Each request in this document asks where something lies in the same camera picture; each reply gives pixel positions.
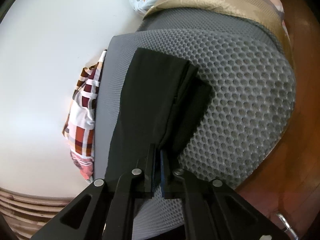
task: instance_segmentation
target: white table surface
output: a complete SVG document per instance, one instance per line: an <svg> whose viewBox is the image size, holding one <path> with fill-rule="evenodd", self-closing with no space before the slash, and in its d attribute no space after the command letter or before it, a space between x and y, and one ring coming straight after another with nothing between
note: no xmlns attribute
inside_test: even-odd
<svg viewBox="0 0 320 240"><path fill-rule="evenodd" d="M0 187L69 197L87 186L61 131L82 67L142 18L128 0L16 0L0 24Z"/></svg>

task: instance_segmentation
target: metal screw head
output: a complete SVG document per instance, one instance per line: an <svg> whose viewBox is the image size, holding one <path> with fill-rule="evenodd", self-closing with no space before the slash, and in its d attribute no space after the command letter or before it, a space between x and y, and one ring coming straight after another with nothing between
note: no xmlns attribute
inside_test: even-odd
<svg viewBox="0 0 320 240"><path fill-rule="evenodd" d="M268 235L268 236L261 236L261 238L259 240L272 240L272 236Z"/></svg>
<svg viewBox="0 0 320 240"><path fill-rule="evenodd" d="M221 181L221 180L218 180L218 179L215 179L215 180L212 182L212 185L214 185L215 187L221 187L221 186L222 186L222 181Z"/></svg>
<svg viewBox="0 0 320 240"><path fill-rule="evenodd" d="M103 185L103 183L104 183L104 182L103 182L102 179L96 179L93 184L94 184L96 187L100 187L100 186Z"/></svg>
<svg viewBox="0 0 320 240"><path fill-rule="evenodd" d="M184 173L183 169L175 169L174 173L177 175L182 175Z"/></svg>
<svg viewBox="0 0 320 240"><path fill-rule="evenodd" d="M133 175L139 175L139 174L141 174L142 170L140 170L140 169L133 169L131 172L132 172Z"/></svg>

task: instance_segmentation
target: black cloth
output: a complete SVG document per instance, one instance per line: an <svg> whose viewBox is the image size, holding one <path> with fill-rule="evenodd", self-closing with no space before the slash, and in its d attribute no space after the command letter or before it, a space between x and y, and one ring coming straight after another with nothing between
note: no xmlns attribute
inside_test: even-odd
<svg viewBox="0 0 320 240"><path fill-rule="evenodd" d="M211 87L189 61L138 48L121 90L105 180L118 179L148 154L150 143L178 154L207 106Z"/></svg>

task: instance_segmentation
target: red plaid cloth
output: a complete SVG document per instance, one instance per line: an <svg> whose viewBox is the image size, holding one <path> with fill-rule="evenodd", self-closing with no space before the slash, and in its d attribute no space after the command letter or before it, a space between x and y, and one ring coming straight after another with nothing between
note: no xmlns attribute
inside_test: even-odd
<svg viewBox="0 0 320 240"><path fill-rule="evenodd" d="M62 131L74 164L88 182L93 180L95 109L105 55L106 50L96 65L83 68Z"/></svg>

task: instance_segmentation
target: gray mesh cushion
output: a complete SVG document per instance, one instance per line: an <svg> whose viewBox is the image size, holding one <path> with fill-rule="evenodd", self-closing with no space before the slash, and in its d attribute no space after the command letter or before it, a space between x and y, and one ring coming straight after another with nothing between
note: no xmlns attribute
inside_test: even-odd
<svg viewBox="0 0 320 240"><path fill-rule="evenodd" d="M135 50L144 47L188 59L215 96L180 165L199 178L219 177L235 188L279 140L295 101L295 78L275 46L255 37L196 29L158 29L114 37L104 63L95 132L95 178L103 178L119 112L121 88ZM134 220L133 239L183 224L179 200L159 189Z"/></svg>
<svg viewBox="0 0 320 240"><path fill-rule="evenodd" d="M248 19L198 8L170 8L146 17L139 31L197 29L253 38L282 52L278 39L263 25Z"/></svg>

